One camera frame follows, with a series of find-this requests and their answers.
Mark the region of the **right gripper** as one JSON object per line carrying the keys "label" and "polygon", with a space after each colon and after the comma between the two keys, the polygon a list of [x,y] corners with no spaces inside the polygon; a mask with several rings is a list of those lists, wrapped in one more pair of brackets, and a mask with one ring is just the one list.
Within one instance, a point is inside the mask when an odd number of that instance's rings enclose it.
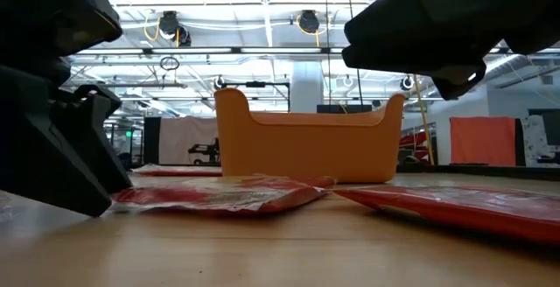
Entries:
{"label": "right gripper", "polygon": [[505,0],[375,0],[345,24],[347,67],[431,74],[456,100],[486,74],[483,58],[500,39]]}

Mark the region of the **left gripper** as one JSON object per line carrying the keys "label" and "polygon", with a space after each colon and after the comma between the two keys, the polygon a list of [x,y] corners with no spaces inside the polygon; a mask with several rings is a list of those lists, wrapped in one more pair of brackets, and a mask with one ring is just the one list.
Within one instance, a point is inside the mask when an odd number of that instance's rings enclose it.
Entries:
{"label": "left gripper", "polygon": [[69,56],[122,34],[109,0],[0,0],[0,71],[67,72]]}

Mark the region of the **red Orville popcorn bag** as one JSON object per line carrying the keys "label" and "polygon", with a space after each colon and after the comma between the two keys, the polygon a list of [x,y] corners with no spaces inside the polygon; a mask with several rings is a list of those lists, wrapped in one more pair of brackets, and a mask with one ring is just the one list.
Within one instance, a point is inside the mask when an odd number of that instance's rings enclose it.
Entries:
{"label": "red Orville popcorn bag", "polygon": [[123,212],[185,210],[203,214],[279,214],[324,197],[337,180],[254,175],[135,185],[112,195]]}
{"label": "red Orville popcorn bag", "polygon": [[336,193],[377,211],[560,245],[560,197],[474,186],[377,186]]}
{"label": "red Orville popcorn bag", "polygon": [[222,175],[219,166],[172,166],[147,164],[132,170],[144,176],[174,176],[174,177],[219,177]]}

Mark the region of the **black shelving rack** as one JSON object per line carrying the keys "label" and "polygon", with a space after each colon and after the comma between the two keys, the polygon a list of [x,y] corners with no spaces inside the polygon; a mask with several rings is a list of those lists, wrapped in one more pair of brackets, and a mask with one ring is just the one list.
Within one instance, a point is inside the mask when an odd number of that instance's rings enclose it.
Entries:
{"label": "black shelving rack", "polygon": [[134,123],[105,122],[104,130],[115,154],[127,170],[144,165],[144,128]]}

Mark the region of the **black upright panel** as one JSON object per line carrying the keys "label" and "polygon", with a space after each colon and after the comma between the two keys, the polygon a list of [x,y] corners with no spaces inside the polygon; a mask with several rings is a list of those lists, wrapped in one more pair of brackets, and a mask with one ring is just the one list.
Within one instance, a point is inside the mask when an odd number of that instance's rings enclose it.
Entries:
{"label": "black upright panel", "polygon": [[161,117],[146,117],[143,125],[143,162],[159,164],[159,137]]}

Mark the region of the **pink fabric screen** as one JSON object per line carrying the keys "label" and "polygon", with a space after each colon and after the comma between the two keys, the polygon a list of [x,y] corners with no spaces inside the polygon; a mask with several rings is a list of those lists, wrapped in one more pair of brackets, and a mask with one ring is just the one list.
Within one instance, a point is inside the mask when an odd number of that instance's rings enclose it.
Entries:
{"label": "pink fabric screen", "polygon": [[215,118],[186,116],[162,118],[159,137],[160,165],[208,164],[209,151],[218,137]]}

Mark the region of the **red storage rack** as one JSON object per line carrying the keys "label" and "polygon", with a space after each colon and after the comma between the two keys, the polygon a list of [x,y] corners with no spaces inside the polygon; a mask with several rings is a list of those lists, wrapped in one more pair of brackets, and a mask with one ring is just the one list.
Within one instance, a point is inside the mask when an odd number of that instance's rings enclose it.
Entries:
{"label": "red storage rack", "polygon": [[400,139],[398,161],[400,164],[419,162],[429,165],[431,163],[427,136],[423,131],[405,135]]}

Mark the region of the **orange fabric panel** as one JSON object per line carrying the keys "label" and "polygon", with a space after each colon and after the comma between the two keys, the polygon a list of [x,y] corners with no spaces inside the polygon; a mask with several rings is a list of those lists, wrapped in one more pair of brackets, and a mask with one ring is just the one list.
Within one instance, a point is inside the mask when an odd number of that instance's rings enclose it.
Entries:
{"label": "orange fabric panel", "polygon": [[451,163],[515,166],[515,119],[452,117]]}

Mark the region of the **orange plastic basket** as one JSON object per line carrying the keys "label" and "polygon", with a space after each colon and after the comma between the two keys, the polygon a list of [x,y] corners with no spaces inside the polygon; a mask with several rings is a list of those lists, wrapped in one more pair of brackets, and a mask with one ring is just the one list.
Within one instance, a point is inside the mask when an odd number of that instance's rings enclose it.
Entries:
{"label": "orange plastic basket", "polygon": [[404,95],[354,114],[252,112],[244,93],[215,93],[222,172],[385,183],[396,174]]}

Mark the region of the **white patterned cloth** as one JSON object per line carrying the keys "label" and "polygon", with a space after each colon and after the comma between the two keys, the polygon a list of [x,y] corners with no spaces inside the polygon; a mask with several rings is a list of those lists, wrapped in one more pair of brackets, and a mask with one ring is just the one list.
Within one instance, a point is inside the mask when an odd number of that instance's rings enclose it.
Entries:
{"label": "white patterned cloth", "polygon": [[522,118],[521,126],[525,164],[527,167],[539,167],[537,160],[541,156],[548,156],[549,151],[543,117],[541,115],[530,115]]}

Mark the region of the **black aluminium table frame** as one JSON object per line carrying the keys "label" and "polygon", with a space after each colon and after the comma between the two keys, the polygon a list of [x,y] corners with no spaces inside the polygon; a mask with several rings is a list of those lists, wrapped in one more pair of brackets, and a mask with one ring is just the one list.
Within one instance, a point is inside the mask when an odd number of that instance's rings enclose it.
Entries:
{"label": "black aluminium table frame", "polygon": [[398,165],[397,173],[449,173],[476,176],[503,177],[512,179],[534,179],[560,182],[560,168],[487,166],[487,165]]}

